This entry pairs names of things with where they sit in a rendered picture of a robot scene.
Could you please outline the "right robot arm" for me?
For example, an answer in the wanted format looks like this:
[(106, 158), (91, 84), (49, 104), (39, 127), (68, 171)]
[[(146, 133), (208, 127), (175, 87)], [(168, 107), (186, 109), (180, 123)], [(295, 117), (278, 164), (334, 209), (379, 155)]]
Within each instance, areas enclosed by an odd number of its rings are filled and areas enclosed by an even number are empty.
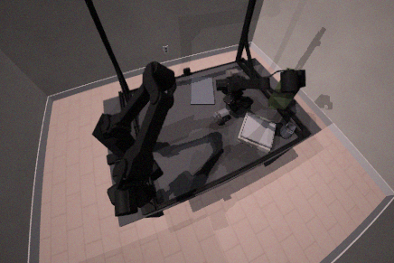
[(174, 104), (177, 86), (173, 70), (157, 61), (151, 61), (145, 67), (142, 81), (145, 85), (141, 84), (121, 112), (106, 114), (104, 122), (98, 123), (103, 138), (128, 136), (131, 122), (150, 101), (135, 143), (127, 149), (124, 156), (115, 159), (112, 174), (117, 188), (114, 191), (115, 216), (137, 213), (137, 207), (142, 208), (155, 197), (155, 188), (146, 183), (154, 164), (156, 140), (168, 110)]

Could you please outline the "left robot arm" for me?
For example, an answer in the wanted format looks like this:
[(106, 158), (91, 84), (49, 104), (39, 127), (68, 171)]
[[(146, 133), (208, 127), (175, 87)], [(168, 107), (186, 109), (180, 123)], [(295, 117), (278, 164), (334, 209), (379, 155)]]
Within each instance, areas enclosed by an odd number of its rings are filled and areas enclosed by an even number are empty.
[[(277, 92), (270, 88), (269, 78), (280, 72), (281, 81), (281, 92)], [(297, 87), (297, 76), (298, 83)], [(237, 77), (237, 79), (233, 79)], [(273, 74), (267, 77), (258, 77), (258, 79), (246, 79), (243, 76), (231, 76), (226, 77), (224, 80), (216, 80), (216, 89), (227, 90), (229, 93), (223, 98), (223, 101), (229, 106), (235, 106), (238, 100), (236, 94), (240, 93), (242, 90), (246, 89), (259, 89), (259, 90), (270, 90), (277, 95), (289, 95), (298, 92), (298, 89), (305, 87), (305, 70), (277, 70)], [(283, 93), (282, 93), (283, 92)], [(236, 101), (236, 102), (235, 102)]]

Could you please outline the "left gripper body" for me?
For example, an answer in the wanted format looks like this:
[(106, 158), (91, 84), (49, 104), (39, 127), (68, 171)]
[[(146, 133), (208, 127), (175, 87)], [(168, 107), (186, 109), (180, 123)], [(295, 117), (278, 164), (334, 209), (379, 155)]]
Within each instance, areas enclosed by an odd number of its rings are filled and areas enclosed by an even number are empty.
[[(223, 94), (228, 94), (229, 93), (227, 90), (222, 90), (221, 92)], [(240, 105), (244, 109), (247, 109), (249, 106), (251, 106), (253, 104), (253, 99), (251, 99), (249, 97), (243, 97), (242, 94), (243, 94), (243, 92), (241, 91), (240, 93), (236, 94), (236, 96), (238, 96), (238, 100), (240, 100)], [(244, 100), (244, 101), (241, 102), (242, 100)]]

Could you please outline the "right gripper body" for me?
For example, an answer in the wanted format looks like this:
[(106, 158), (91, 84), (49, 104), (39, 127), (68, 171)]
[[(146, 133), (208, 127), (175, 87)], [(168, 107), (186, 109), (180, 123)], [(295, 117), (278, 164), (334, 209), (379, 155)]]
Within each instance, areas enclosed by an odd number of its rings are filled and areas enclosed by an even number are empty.
[[(163, 175), (163, 171), (161, 170), (161, 168), (159, 167), (159, 165), (157, 164), (156, 160), (153, 164), (153, 168), (152, 168), (152, 172), (150, 173), (150, 175), (152, 176), (152, 178), (154, 180), (158, 179), (160, 176)], [(111, 187), (108, 188), (107, 194), (108, 197), (111, 201), (111, 203), (115, 206), (114, 204), (114, 200), (115, 200), (115, 195), (114, 195), (114, 191), (116, 190), (116, 185), (112, 185)]]

